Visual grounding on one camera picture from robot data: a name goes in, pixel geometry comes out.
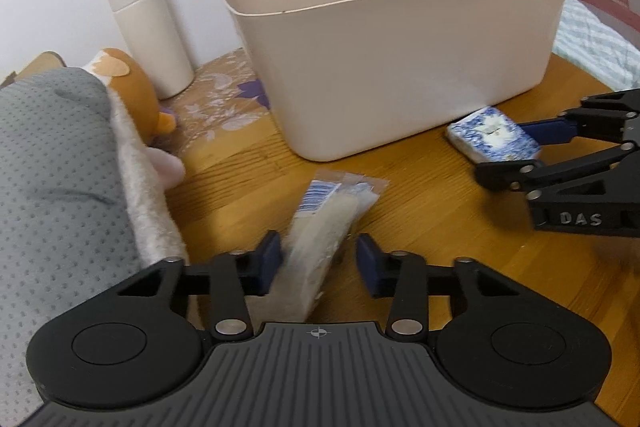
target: light blue striped sheet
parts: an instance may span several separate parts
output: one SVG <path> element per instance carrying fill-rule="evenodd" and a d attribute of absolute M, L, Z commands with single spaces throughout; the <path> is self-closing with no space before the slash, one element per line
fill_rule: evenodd
<path fill-rule="evenodd" d="M 566 0 L 553 51 L 613 90 L 640 87 L 640 50 L 577 0 Z"/>

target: purple flower print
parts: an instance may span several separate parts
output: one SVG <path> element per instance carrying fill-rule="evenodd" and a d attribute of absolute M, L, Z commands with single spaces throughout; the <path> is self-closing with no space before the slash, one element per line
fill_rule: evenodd
<path fill-rule="evenodd" d="M 238 84 L 238 89 L 240 92 L 236 94 L 236 98 L 253 98 L 262 107 L 271 109 L 269 99 L 259 78 Z"/>

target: blue floral tissue pack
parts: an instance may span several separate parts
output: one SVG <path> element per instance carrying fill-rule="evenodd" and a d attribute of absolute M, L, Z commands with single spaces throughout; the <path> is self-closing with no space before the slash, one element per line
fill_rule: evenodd
<path fill-rule="evenodd" d="M 530 160 L 540 145 L 495 107 L 483 107 L 447 127 L 451 144 L 474 163 Z"/>

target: gray ribbed panel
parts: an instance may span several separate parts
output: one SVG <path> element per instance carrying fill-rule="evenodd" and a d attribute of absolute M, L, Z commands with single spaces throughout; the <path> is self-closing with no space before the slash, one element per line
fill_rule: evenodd
<path fill-rule="evenodd" d="M 611 427 L 594 404 L 519 413 L 477 402 L 444 378 L 427 351 L 394 343 L 374 323 L 270 324 L 217 347 L 187 386 L 117 412 L 48 404 L 28 427 Z"/>

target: barcode label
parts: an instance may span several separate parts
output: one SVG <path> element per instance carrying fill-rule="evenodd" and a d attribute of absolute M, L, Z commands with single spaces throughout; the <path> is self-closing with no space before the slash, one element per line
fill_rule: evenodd
<path fill-rule="evenodd" d="M 302 201 L 298 207 L 299 212 L 317 212 L 324 202 L 329 199 L 329 196 L 333 194 L 340 186 L 339 183 L 321 182 L 313 180 L 309 183 L 309 186 L 302 196 Z"/>

